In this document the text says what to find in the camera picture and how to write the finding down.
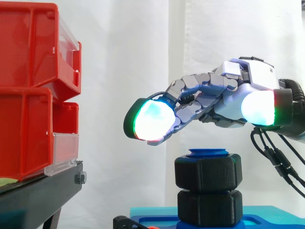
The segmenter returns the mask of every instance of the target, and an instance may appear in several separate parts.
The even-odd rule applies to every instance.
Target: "stacked bins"
[[[75,166],[81,44],[51,3],[0,2],[0,31],[0,179]]]

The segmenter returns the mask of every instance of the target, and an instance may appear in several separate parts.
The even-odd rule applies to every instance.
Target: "bolt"
[[[86,183],[86,181],[87,181],[87,173],[86,172],[84,172],[84,171],[82,171],[82,172],[80,172],[78,175],[75,175],[76,176],[76,183],[77,184],[85,184]]]

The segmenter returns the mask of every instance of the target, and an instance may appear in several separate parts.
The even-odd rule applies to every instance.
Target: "black hexagonal block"
[[[242,194],[197,194],[188,190],[178,193],[178,217],[199,227],[233,227],[243,216]]]
[[[190,191],[231,191],[243,180],[241,158],[238,154],[205,158],[185,155],[175,160],[175,177],[178,187]]]

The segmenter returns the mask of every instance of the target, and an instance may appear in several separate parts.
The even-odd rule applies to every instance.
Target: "black metal shelf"
[[[57,228],[61,207],[78,193],[82,161],[52,177],[45,175],[0,187],[0,229]]]

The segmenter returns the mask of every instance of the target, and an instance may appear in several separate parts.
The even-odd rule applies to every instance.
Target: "robotic hand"
[[[130,138],[157,146],[193,120],[224,128],[242,127],[249,121],[303,140],[304,104],[298,83],[278,81],[272,65],[241,57],[223,62],[213,72],[186,75],[165,92],[138,99],[125,117],[124,131]]]

